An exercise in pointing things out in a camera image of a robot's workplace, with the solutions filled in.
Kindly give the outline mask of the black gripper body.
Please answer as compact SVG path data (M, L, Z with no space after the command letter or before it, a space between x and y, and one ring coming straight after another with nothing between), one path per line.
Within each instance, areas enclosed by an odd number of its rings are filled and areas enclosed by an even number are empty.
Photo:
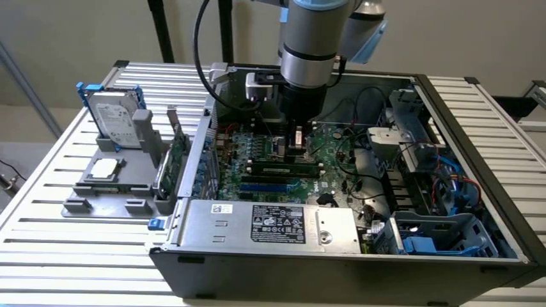
M285 84L279 89L279 110L285 114L289 127L305 126L323 110L327 86L301 88Z

